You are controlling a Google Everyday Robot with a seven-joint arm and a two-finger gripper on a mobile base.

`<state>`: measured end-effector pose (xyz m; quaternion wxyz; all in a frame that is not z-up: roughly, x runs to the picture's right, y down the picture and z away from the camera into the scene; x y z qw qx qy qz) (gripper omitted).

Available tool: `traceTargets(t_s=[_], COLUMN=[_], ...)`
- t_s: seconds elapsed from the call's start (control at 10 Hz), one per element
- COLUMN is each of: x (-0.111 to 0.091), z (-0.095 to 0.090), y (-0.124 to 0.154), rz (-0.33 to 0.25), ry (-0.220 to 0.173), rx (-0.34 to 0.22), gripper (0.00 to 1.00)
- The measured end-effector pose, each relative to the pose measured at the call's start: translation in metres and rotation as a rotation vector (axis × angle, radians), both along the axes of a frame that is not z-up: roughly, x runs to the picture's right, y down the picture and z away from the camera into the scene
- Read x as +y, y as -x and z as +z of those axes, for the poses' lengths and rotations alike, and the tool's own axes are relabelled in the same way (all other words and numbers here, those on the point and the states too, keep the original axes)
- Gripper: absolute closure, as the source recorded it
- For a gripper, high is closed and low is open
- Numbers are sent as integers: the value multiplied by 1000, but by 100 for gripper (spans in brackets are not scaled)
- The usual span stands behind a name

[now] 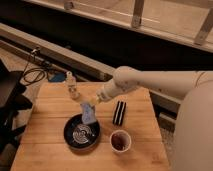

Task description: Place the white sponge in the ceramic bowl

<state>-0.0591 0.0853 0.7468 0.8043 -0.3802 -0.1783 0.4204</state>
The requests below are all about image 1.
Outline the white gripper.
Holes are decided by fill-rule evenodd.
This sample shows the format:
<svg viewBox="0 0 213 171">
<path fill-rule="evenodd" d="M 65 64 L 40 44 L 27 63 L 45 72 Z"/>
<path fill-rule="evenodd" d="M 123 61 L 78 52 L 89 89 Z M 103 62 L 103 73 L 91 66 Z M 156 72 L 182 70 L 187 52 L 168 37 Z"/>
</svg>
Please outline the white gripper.
<svg viewBox="0 0 213 171">
<path fill-rule="evenodd" d="M 96 93 L 100 102 L 108 102 L 116 97 L 117 87 L 113 81 L 106 82 Z"/>
</svg>

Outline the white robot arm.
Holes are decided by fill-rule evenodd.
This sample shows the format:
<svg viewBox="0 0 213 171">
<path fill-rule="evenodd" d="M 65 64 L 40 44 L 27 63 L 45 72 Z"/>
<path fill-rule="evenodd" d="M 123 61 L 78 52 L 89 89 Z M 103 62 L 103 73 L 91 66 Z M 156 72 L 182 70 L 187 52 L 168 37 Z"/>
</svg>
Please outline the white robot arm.
<svg viewBox="0 0 213 171">
<path fill-rule="evenodd" d="M 138 86 L 180 101 L 171 171 L 213 171 L 213 71 L 139 71 L 121 66 L 97 96 L 107 102 Z"/>
</svg>

